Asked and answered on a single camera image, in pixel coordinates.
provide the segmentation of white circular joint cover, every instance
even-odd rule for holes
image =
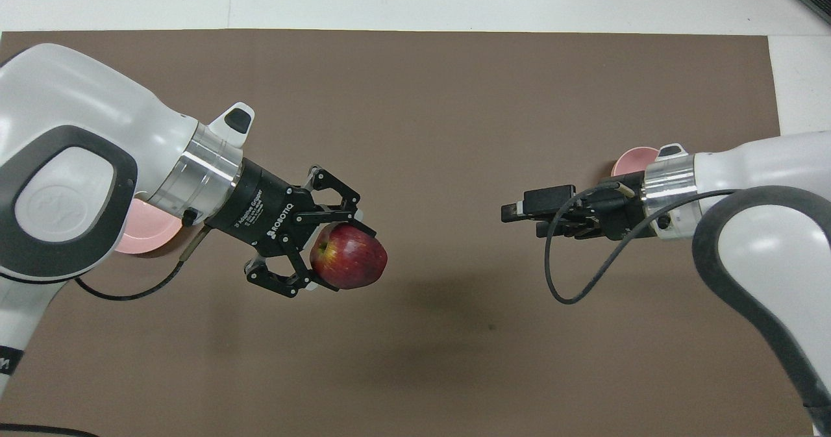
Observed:
[[[44,165],[18,195],[14,214],[21,229],[45,242],[77,238],[97,221],[112,191],[110,162],[69,147]]]

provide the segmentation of brown mat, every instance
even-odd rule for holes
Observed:
[[[638,241],[586,300],[553,301],[522,191],[608,173],[629,147],[721,151],[778,135],[759,37],[483,32],[4,32],[98,58],[211,121],[257,112],[249,158],[292,183],[321,164],[363,195],[390,254],[353,292],[246,283],[212,233],[166,289],[66,286],[0,419],[102,436],[808,434],[799,398],[689,242]],[[116,254],[86,280],[127,294],[175,263]],[[576,292],[614,243],[554,243]],[[271,268],[287,268],[273,262]]]

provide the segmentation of silver metallic cylinder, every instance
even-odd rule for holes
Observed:
[[[153,197],[153,206],[181,218],[187,209],[195,222],[214,215],[228,200],[240,178],[243,152],[199,124],[173,171]]]
[[[695,185],[695,155],[689,154],[656,161],[647,166],[643,178],[642,200],[647,216],[678,201],[680,198],[698,194]],[[655,221],[652,229],[661,239],[691,238],[695,226],[701,220],[701,207],[697,201],[680,206],[669,212],[671,222],[665,229]]]

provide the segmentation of black label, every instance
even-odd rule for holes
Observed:
[[[20,349],[0,346],[0,374],[11,375],[18,368],[23,351]]]

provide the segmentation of robotiq logo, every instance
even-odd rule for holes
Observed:
[[[289,212],[289,210],[291,210],[292,208],[294,208],[294,204],[293,204],[293,203],[289,203],[288,205],[286,205],[286,207],[285,207],[285,208],[283,208],[283,209],[282,209],[282,212],[280,212],[280,217],[279,217],[279,218],[277,218],[277,220],[276,220],[276,221],[274,221],[274,224],[273,224],[273,226],[271,227],[271,230],[269,230],[269,231],[266,233],[266,235],[267,235],[267,236],[269,236],[269,237],[270,237],[270,238],[272,238],[272,239],[277,239],[277,230],[278,230],[278,229],[280,229],[280,225],[282,224],[283,220],[285,220],[285,219],[286,219],[286,217],[288,217],[288,212]]]

